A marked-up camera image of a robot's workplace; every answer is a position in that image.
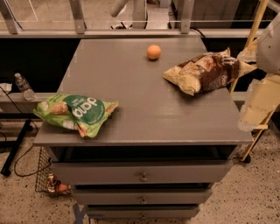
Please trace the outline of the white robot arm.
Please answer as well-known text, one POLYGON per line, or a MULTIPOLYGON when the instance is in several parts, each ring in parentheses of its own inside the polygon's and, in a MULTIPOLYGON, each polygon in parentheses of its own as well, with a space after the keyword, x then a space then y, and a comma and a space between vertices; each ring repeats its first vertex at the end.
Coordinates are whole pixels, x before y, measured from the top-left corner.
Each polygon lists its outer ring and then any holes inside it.
POLYGON ((280 13, 265 28, 258 40, 256 64, 266 73, 280 74, 280 13))

